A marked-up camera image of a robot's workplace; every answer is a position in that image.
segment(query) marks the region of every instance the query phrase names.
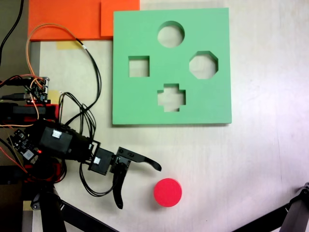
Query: circular hole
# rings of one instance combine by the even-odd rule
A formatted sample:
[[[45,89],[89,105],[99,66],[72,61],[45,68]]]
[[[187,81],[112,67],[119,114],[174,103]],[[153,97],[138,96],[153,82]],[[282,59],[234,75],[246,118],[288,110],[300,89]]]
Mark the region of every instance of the circular hole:
[[[177,22],[169,21],[161,25],[158,33],[158,41],[164,47],[177,47],[184,39],[184,30],[182,25]]]

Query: yellow tape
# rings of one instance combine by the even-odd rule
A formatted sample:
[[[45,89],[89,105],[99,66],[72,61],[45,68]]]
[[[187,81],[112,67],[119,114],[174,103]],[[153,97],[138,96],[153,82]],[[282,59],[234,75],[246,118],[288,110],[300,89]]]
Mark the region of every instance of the yellow tape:
[[[48,90],[48,100],[51,104],[59,103],[60,92],[58,90]]]
[[[31,201],[23,201],[23,209],[24,211],[32,211]]]
[[[73,50],[82,49],[82,46],[77,41],[57,41],[57,50]]]

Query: orange sheet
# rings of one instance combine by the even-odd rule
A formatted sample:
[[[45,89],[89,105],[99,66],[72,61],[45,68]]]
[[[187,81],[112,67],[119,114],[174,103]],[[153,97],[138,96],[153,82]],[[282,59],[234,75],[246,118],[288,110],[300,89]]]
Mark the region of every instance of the orange sheet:
[[[114,11],[138,11],[140,0],[102,0],[101,37],[112,40]]]
[[[80,40],[112,39],[113,12],[139,8],[139,0],[29,0],[28,34],[42,23],[57,23]],[[72,39],[64,30],[54,27],[40,29],[31,38],[32,41]]]

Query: black metal leg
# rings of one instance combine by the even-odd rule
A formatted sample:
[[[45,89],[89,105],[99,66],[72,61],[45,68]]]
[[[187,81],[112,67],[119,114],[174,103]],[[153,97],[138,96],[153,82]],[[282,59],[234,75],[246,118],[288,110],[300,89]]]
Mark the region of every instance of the black metal leg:
[[[119,232],[65,201],[62,201],[61,212],[67,223],[84,232]]]
[[[271,232],[282,225],[288,209],[286,204],[233,232]]]
[[[67,232],[62,218],[59,198],[49,192],[42,193],[40,208],[44,232]]]
[[[285,217],[280,232],[305,232],[309,219],[309,209],[302,200],[294,202]]]

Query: red disk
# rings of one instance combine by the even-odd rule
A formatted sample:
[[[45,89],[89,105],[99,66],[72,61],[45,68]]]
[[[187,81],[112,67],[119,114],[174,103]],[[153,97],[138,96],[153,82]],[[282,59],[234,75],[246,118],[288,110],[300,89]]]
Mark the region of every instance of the red disk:
[[[182,187],[177,180],[166,178],[154,187],[154,198],[163,207],[176,205],[182,197]]]

